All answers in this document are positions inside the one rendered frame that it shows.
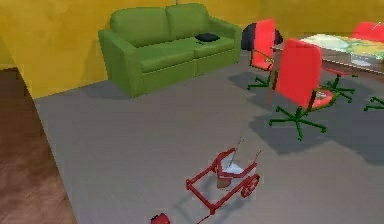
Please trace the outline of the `small red round object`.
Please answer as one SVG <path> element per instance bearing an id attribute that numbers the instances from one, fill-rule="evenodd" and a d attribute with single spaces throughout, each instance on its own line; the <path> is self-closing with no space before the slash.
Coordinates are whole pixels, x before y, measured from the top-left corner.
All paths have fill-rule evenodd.
<path id="1" fill-rule="evenodd" d="M 150 224 L 171 224 L 171 222 L 166 214 L 160 213 L 150 219 Z"/>

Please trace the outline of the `black round object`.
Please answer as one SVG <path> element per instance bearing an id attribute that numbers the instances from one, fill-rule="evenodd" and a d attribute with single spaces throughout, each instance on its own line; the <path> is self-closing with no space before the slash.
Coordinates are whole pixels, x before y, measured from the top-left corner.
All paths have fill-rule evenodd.
<path id="1" fill-rule="evenodd" d="M 255 28 L 256 24 L 251 23 L 249 24 L 243 31 L 242 31 L 242 40 L 241 40 L 241 49 L 246 51 L 251 51 L 254 47 L 254 39 L 255 39 Z M 283 37 L 280 34 L 278 30 L 275 30 L 275 40 L 274 44 L 278 45 L 283 42 Z"/>

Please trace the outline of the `red swivel office chair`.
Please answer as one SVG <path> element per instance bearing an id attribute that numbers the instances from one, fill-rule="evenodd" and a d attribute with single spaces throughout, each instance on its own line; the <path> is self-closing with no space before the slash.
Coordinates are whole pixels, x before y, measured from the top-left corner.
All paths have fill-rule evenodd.
<path id="1" fill-rule="evenodd" d="M 274 65 L 272 47 L 275 41 L 275 21 L 273 19 L 259 21 L 255 26 L 254 34 L 254 46 L 251 51 L 250 65 L 254 68 L 268 71 L 269 75 L 266 80 L 256 77 L 255 83 L 247 86 L 248 90 L 254 87 L 269 86 Z"/>
<path id="2" fill-rule="evenodd" d="M 303 138 L 302 124 L 317 127 L 322 133 L 327 131 L 326 126 L 305 119 L 313 111 L 332 106 L 339 96 L 320 85 L 321 71 L 322 52 L 318 46 L 297 39 L 289 39 L 284 43 L 273 90 L 295 103 L 297 109 L 290 113 L 277 106 L 276 111 L 285 114 L 286 118 L 270 119 L 270 126 L 274 123 L 293 122 L 299 141 Z"/>
<path id="3" fill-rule="evenodd" d="M 352 38 L 369 40 L 375 42 L 384 42 L 384 25 L 381 22 L 360 22 L 353 33 L 351 34 Z M 347 70 L 337 70 L 334 68 L 324 67 L 326 72 L 334 74 L 336 78 L 333 81 L 327 81 L 326 86 L 334 93 L 338 93 L 340 96 L 343 96 L 348 100 L 349 103 L 352 102 L 352 94 L 355 92 L 354 89 L 350 88 L 341 88 L 339 87 L 340 78 L 343 76 L 352 76 L 354 74 Z"/>

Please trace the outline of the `glass-top dining table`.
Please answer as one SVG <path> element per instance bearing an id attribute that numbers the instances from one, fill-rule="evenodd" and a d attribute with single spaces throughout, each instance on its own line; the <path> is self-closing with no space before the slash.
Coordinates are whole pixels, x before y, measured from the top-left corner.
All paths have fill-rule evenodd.
<path id="1" fill-rule="evenodd" d="M 319 48 L 322 64 L 337 76 L 363 75 L 384 82 L 384 43 L 316 34 L 296 39 L 300 47 Z"/>

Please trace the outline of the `black cushion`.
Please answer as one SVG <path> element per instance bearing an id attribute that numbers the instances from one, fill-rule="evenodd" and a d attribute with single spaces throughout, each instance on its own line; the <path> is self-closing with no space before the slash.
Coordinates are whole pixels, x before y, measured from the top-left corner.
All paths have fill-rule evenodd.
<path id="1" fill-rule="evenodd" d="M 199 41 L 199 42 L 203 42 L 203 43 L 206 43 L 206 42 L 214 42 L 214 41 L 217 41 L 220 39 L 219 36 L 217 36 L 216 34 L 212 34 L 212 33 L 202 33 L 202 34 L 198 34 L 195 36 L 195 38 Z"/>

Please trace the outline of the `green two-seat sofa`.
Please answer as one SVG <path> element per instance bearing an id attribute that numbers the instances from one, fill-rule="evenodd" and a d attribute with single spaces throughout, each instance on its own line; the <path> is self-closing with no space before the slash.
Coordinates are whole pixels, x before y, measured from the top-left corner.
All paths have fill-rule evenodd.
<path id="1" fill-rule="evenodd" d="M 220 39 L 199 42 L 202 33 Z M 109 80 L 132 98 L 237 63 L 241 36 L 199 3 L 117 10 L 98 32 Z"/>

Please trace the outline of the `red wheeled walker frame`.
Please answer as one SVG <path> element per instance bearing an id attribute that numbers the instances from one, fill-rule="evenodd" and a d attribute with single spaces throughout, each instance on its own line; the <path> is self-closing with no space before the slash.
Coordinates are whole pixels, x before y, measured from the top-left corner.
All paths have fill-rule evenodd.
<path id="1" fill-rule="evenodd" d="M 236 193 L 240 193 L 242 198 L 250 196 L 260 182 L 260 175 L 256 173 L 257 158 L 260 151 L 256 153 L 255 159 L 246 168 L 241 168 L 234 162 L 243 141 L 244 139 L 240 138 L 235 148 L 220 152 L 208 168 L 185 181 L 186 189 L 192 192 L 209 209 L 211 215 L 214 215 Z M 194 187 L 196 182 L 209 173 L 216 175 L 218 189 L 228 190 L 228 193 L 215 203 L 211 203 Z"/>

